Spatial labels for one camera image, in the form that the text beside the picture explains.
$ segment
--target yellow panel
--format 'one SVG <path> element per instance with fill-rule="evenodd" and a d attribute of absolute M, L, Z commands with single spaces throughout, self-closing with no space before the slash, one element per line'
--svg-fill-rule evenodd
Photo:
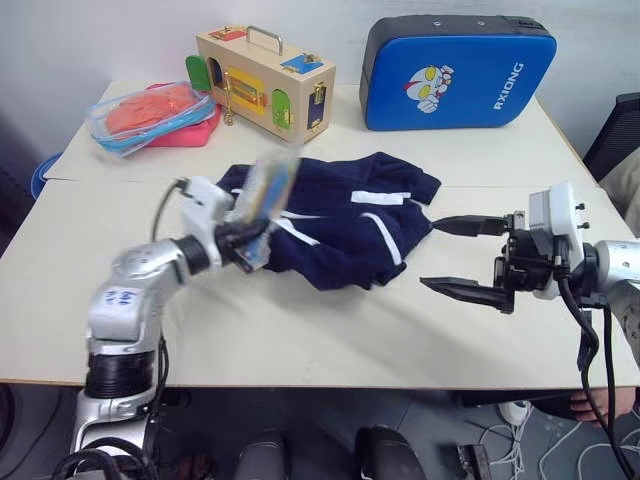
<path fill-rule="evenodd" d="M 229 83 L 231 100 L 237 105 L 248 108 L 252 112 L 264 115 L 264 83 L 259 78 L 229 67 Z"/>

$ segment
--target cartoon character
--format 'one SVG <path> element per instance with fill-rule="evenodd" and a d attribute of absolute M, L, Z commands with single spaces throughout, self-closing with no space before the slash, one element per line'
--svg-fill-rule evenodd
<path fill-rule="evenodd" d="M 404 86 L 407 96 L 418 100 L 418 109 L 424 113 L 433 113 L 438 108 L 440 97 L 447 92 L 451 85 L 453 68 L 443 65 L 436 67 L 429 65 L 418 70 L 411 80 Z"/>

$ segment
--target white stripe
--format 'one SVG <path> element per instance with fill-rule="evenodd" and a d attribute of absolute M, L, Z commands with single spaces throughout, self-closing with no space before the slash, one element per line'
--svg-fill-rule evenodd
<path fill-rule="evenodd" d="M 301 231 L 296 230 L 296 227 L 293 226 L 293 223 L 291 223 L 291 220 L 288 220 L 286 218 L 278 218 L 273 222 L 276 223 L 278 226 L 280 226 L 283 230 L 286 230 L 291 235 L 296 237 L 298 240 L 302 240 L 307 245 L 313 246 L 313 245 L 320 244 L 320 242 L 317 241 L 315 238 L 311 238 L 309 235 L 305 235 Z"/>
<path fill-rule="evenodd" d="M 374 203 L 376 205 L 402 205 L 405 198 L 411 198 L 410 192 L 374 193 L 365 190 L 351 192 L 353 203 Z"/>
<path fill-rule="evenodd" d="M 319 215 L 300 215 L 299 213 L 287 212 L 286 210 L 283 210 L 280 215 L 286 218 L 293 218 L 294 220 L 311 220 L 314 218 L 324 218 Z"/>
<path fill-rule="evenodd" d="M 379 216 L 374 215 L 373 213 L 363 213 L 360 216 L 370 218 L 375 222 L 377 227 L 380 229 L 380 233 L 382 234 L 384 243 L 387 244 L 387 248 L 389 249 L 389 253 L 391 254 L 391 259 L 393 260 L 393 264 L 400 265 L 402 263 L 400 250 L 398 250 L 398 246 L 396 245 L 395 240 L 391 236 L 391 233 L 389 233 L 389 230 L 387 230 L 387 226 L 384 224 L 382 219 Z"/>

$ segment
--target blue case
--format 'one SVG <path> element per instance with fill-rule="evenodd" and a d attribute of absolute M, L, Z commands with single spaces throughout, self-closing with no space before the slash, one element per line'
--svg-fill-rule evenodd
<path fill-rule="evenodd" d="M 499 127 L 527 105 L 556 42 L 526 17 L 411 15 L 369 31 L 360 103 L 371 130 Z"/>

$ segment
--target metal handle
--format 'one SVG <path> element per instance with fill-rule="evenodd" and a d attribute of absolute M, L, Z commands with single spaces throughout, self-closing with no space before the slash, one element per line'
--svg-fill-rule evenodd
<path fill-rule="evenodd" d="M 282 56 L 282 51 L 284 49 L 283 44 L 282 44 L 282 37 L 280 35 L 277 35 L 273 32 L 270 32 L 268 30 L 264 30 L 260 27 L 256 27 L 254 25 L 249 25 L 247 27 L 247 42 L 252 43 L 251 42 L 251 30 L 255 30 L 256 32 L 260 32 L 263 35 L 266 35 L 267 37 L 271 37 L 273 38 L 276 42 L 278 42 L 278 55 Z"/>

